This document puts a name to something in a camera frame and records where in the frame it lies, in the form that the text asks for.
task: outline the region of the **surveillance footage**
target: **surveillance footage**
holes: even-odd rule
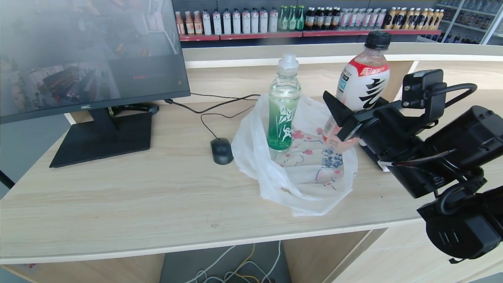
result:
[[[183,64],[169,0],[2,0],[0,11],[0,116],[165,93],[159,82]]]

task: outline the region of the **white plastic bag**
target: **white plastic bag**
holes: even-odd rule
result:
[[[269,94],[264,94],[232,141],[236,164],[259,181],[260,195],[292,208],[294,216],[323,215],[352,190],[356,152],[340,155],[323,144],[321,127],[329,117],[326,105],[301,96],[292,121],[292,147],[271,154],[266,139]]]

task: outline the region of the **monitor stand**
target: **monitor stand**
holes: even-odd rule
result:
[[[111,117],[108,108],[89,110],[94,121],[74,124],[49,165],[58,168],[150,148],[152,113]]]

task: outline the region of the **red shelf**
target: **red shelf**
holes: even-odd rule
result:
[[[285,37],[302,37],[301,31],[293,32],[271,32],[271,33],[249,33],[249,34],[222,34],[221,40],[231,39],[255,39],[255,38],[285,38]]]
[[[220,40],[219,35],[183,35],[180,34],[180,41],[215,41]]]
[[[399,35],[419,35],[419,34],[440,34],[440,30],[382,30],[390,34]],[[305,31],[304,37],[311,36],[350,36],[350,35],[367,35],[371,32],[370,30],[335,30],[335,31]]]

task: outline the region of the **monitor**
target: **monitor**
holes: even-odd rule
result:
[[[0,123],[89,111],[51,167],[150,148],[151,113],[109,107],[189,96],[171,0],[2,0]]]

